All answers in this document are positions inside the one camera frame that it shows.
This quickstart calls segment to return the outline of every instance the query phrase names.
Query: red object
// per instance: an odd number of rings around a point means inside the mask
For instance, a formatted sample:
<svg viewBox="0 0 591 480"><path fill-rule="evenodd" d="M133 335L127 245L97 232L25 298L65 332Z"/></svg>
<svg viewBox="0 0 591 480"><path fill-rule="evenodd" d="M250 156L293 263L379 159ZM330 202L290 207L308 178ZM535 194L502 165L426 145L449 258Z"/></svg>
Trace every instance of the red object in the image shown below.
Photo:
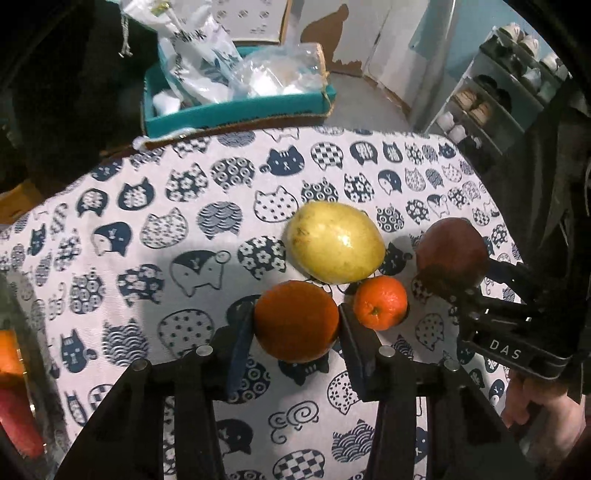
<svg viewBox="0 0 591 480"><path fill-rule="evenodd" d="M0 424L21 455L36 458L44 453L26 393L0 388Z"/></svg>
<svg viewBox="0 0 591 480"><path fill-rule="evenodd" d="M431 225L416 254L420 280L431 291L434 278L453 280L459 287L469 288L480 284L488 270L484 240L462 218L445 218Z"/></svg>

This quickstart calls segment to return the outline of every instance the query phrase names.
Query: orange object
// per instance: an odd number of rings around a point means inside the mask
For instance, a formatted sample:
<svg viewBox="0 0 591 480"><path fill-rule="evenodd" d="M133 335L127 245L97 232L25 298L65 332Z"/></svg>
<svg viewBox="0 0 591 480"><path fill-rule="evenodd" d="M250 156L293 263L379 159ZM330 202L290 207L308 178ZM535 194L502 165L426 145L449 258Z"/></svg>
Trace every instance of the orange object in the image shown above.
<svg viewBox="0 0 591 480"><path fill-rule="evenodd" d="M0 224L14 223L30 210L43 202L43 195L27 179L10 192L0 196Z"/></svg>
<svg viewBox="0 0 591 480"><path fill-rule="evenodd" d="M292 364L311 362L332 347L339 311L322 288L290 280L267 290L255 304L254 331L265 351Z"/></svg>
<svg viewBox="0 0 591 480"><path fill-rule="evenodd" d="M365 280L353 301L359 323L373 330L387 330L399 324L407 308L406 290L398 280L385 275Z"/></svg>
<svg viewBox="0 0 591 480"><path fill-rule="evenodd" d="M22 382L24 372L17 336L12 330L0 330L0 385Z"/></svg>

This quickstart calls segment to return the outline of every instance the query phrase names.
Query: cat pattern tablecloth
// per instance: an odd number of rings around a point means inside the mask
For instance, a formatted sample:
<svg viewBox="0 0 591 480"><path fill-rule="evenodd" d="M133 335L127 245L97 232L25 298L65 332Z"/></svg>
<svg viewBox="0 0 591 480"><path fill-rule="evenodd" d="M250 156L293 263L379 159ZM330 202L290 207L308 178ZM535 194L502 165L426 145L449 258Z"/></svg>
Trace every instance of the cat pattern tablecloth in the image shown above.
<svg viewBox="0 0 591 480"><path fill-rule="evenodd" d="M133 360L166 362L208 343L216 328L239 321L242 303L279 282L319 284L289 263L281 239L297 209L315 200L352 205L382 233L387 253L375 275L402 281L411 307L401 325L381 332L383 343L416 361L457 359L500 412L506 370L456 345L454 309L415 278L414 248L447 216L472 222L492 257L519 260L502 216L456 147L435 135L266 129L99 166L2 232L0 270L47 338L47 372L69 440ZM343 301L347 285L319 285ZM489 280L482 290L519 301ZM173 405L169 398L163 438L170 478ZM240 390L215 404L229 478L362 478L376 408L351 389L338 343L296 365L273 359L254 340ZM419 398L415 480L426 471L426 429Z"/></svg>

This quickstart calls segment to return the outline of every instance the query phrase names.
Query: white sneaker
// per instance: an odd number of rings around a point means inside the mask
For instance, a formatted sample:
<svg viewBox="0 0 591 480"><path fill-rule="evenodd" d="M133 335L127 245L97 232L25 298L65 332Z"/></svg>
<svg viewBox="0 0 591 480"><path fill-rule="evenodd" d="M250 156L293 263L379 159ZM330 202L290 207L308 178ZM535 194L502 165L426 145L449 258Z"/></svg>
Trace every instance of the white sneaker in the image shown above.
<svg viewBox="0 0 591 480"><path fill-rule="evenodd" d="M462 125L457 124L450 130L447 137L455 144L458 144L467 137L466 129Z"/></svg>
<svg viewBox="0 0 591 480"><path fill-rule="evenodd" d="M519 33L521 32L521 27L515 22L511 22L509 25L501 27L499 30L509 35L514 42L517 42Z"/></svg>
<svg viewBox="0 0 591 480"><path fill-rule="evenodd" d="M519 46L522 47L527 53L529 53L534 59L538 58L540 53L540 41L534 38L533 35L528 35L519 42Z"/></svg>
<svg viewBox="0 0 591 480"><path fill-rule="evenodd" d="M542 86L542 73L540 72L540 69L529 69L519 81L535 95Z"/></svg>
<svg viewBox="0 0 591 480"><path fill-rule="evenodd" d="M556 88L554 88L554 85L552 85L550 82L544 82L542 88L538 92L538 98L542 101L542 103L548 104L554 95L556 95Z"/></svg>
<svg viewBox="0 0 591 480"><path fill-rule="evenodd" d="M556 60L558 60L558 55L554 52L550 52L543 59L540 60L540 63L546 68L548 68L549 71L555 73L556 70L558 70L558 63L556 62Z"/></svg>
<svg viewBox="0 0 591 480"><path fill-rule="evenodd" d="M564 63L560 67L558 67L558 70L556 71L556 76L562 81L565 81L566 78L569 76L569 71L567 70L566 65Z"/></svg>
<svg viewBox="0 0 591 480"><path fill-rule="evenodd" d="M455 121L453 119L453 115L451 112L442 113L441 115L439 115L437 117L437 120L435 120L435 122L437 123L437 125L439 125L441 130L443 130L445 133L449 132L453 128L453 125L455 124Z"/></svg>

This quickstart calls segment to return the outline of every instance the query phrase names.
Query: shoe rack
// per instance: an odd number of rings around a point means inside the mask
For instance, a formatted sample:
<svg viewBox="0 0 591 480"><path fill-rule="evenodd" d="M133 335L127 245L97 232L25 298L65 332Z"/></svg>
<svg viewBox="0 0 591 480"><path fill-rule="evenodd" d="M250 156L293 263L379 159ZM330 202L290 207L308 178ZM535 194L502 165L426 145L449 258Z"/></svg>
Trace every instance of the shoe rack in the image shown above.
<svg viewBox="0 0 591 480"><path fill-rule="evenodd" d="M481 173L524 134L568 75L556 56L535 58L535 40L518 42L506 29L487 35L425 130L450 138Z"/></svg>

